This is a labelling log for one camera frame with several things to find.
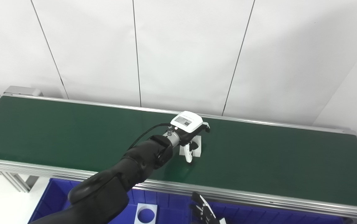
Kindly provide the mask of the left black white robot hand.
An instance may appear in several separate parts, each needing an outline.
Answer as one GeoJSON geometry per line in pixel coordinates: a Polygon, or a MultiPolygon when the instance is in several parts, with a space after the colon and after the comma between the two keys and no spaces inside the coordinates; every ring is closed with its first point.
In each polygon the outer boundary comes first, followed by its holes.
{"type": "Polygon", "coordinates": [[[184,156],[187,163],[192,163],[194,157],[202,153],[202,131],[210,133],[210,125],[202,117],[190,111],[179,113],[170,122],[171,135],[168,139],[172,145],[179,146],[179,154],[184,156]]]}

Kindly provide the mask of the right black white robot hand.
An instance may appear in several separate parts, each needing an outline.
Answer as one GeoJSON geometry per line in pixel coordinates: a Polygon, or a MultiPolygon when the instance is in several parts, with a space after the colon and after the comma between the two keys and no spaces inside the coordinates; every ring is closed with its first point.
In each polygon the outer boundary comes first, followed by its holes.
{"type": "Polygon", "coordinates": [[[225,218],[217,219],[212,211],[212,208],[204,199],[204,197],[197,193],[192,192],[191,200],[194,204],[190,204],[189,208],[193,216],[200,220],[201,224],[226,224],[225,218]]]}

